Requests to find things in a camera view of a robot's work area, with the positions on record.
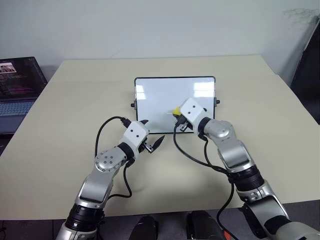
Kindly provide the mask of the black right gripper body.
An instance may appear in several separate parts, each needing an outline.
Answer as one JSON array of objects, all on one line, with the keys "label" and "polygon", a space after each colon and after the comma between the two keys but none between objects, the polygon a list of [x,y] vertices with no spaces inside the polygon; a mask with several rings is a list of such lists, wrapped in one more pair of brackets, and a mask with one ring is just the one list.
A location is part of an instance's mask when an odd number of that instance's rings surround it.
[{"label": "black right gripper body", "polygon": [[183,115],[179,115],[180,118],[178,122],[175,123],[175,126],[179,128],[180,132],[186,132],[187,130],[192,130],[192,124],[187,120]]}]

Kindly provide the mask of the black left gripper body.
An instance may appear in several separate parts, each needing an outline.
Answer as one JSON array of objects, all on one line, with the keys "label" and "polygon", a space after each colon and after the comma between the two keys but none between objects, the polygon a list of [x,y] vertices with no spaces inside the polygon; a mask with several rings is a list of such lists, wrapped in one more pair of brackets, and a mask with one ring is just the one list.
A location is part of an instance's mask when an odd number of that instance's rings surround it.
[{"label": "black left gripper body", "polygon": [[144,150],[146,150],[149,153],[152,153],[154,151],[154,148],[151,144],[147,143],[148,138],[146,137],[140,146],[138,147],[138,152],[142,153]]}]

